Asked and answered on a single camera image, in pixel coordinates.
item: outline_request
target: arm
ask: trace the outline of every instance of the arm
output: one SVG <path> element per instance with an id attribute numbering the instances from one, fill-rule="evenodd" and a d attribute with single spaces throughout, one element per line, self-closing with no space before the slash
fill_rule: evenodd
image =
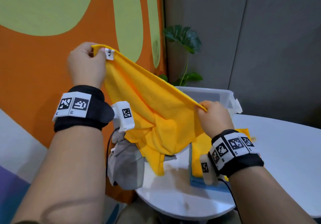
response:
<path id="1" fill-rule="evenodd" d="M 83 43 L 68 58 L 74 85 L 100 88 L 105 54 L 90 58 L 93 43 Z M 73 126 L 55 134 L 46 158 L 13 223 L 101 223 L 105 196 L 105 154 L 100 130 Z"/>
<path id="2" fill-rule="evenodd" d="M 234 129 L 228 110 L 219 102 L 203 101 L 201 105 L 207 112 L 197 109 L 197 113 L 209 137 Z M 264 167 L 242 169 L 229 181 L 243 224 L 315 223 Z"/>

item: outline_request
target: white table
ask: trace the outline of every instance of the white table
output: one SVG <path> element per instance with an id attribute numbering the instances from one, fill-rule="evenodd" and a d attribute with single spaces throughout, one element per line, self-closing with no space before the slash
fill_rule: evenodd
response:
<path id="1" fill-rule="evenodd" d="M 235 128 L 248 128 L 267 170 L 311 216 L 321 217 L 321 130 L 264 117 L 236 114 Z M 144 182 L 137 194 L 163 214 L 182 220 L 207 220 L 235 205 L 231 194 L 191 187 L 189 148 L 164 162 L 158 177 L 145 163 Z"/>

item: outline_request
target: green painted shape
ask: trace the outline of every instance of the green painted shape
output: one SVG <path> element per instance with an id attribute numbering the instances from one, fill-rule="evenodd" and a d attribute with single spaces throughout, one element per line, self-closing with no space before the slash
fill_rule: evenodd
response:
<path id="1" fill-rule="evenodd" d="M 113 0 L 119 51 L 136 62 L 142 52 L 143 26 L 140 0 Z"/>
<path id="2" fill-rule="evenodd" d="M 36 36 L 71 30 L 91 0 L 0 0 L 0 25 Z"/>
<path id="3" fill-rule="evenodd" d="M 154 67 L 157 68 L 159 66 L 159 60 L 161 58 L 161 38 L 159 34 L 157 0 L 147 0 L 147 6 L 153 62 Z"/>

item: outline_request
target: yellow fabric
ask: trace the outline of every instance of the yellow fabric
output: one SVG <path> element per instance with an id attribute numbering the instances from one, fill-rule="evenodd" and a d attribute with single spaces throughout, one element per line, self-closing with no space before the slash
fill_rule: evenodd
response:
<path id="1" fill-rule="evenodd" d="M 101 47 L 113 49 L 92 47 L 94 55 Z M 164 155 L 180 152 L 203 133 L 194 107 L 204 107 L 116 50 L 114 60 L 106 60 L 105 87 L 112 103 L 129 102 L 135 128 L 125 138 L 136 143 L 158 176 L 164 175 Z"/>
<path id="2" fill-rule="evenodd" d="M 248 129 L 235 129 L 240 133 L 244 133 L 248 138 L 250 133 Z M 207 154 L 211 149 L 211 138 L 205 133 L 202 133 L 192 142 L 192 175 L 194 177 L 203 177 L 203 171 L 200 162 L 200 156 Z"/>

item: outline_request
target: stack of folded cloth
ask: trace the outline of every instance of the stack of folded cloth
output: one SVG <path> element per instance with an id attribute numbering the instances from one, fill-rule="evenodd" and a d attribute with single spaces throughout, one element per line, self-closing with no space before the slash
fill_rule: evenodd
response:
<path id="1" fill-rule="evenodd" d="M 240 133 L 244 133 L 248 138 L 250 133 L 248 129 L 236 129 Z M 229 193 L 229 189 L 223 182 L 219 182 L 217 186 L 206 185 L 203 180 L 203 171 L 201 167 L 201 162 L 199 160 L 201 155 L 207 154 L 210 151 L 212 144 L 211 138 L 208 137 L 205 133 L 201 134 L 196 138 L 195 142 L 190 144 L 190 155 L 189 155 L 189 175 L 190 175 L 190 184 L 193 187 L 204 188 L 209 190 L 216 190 L 220 192 Z"/>

